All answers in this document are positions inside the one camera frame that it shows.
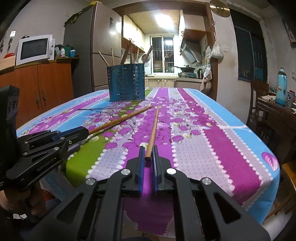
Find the person left hand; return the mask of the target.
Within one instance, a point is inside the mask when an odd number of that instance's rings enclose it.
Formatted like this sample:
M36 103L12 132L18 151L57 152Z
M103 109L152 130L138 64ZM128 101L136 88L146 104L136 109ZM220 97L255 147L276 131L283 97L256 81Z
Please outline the person left hand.
M16 214L31 214L38 217L43 216L46 213L47 208L40 183L35 183L30 189L24 192L2 190L1 208Z

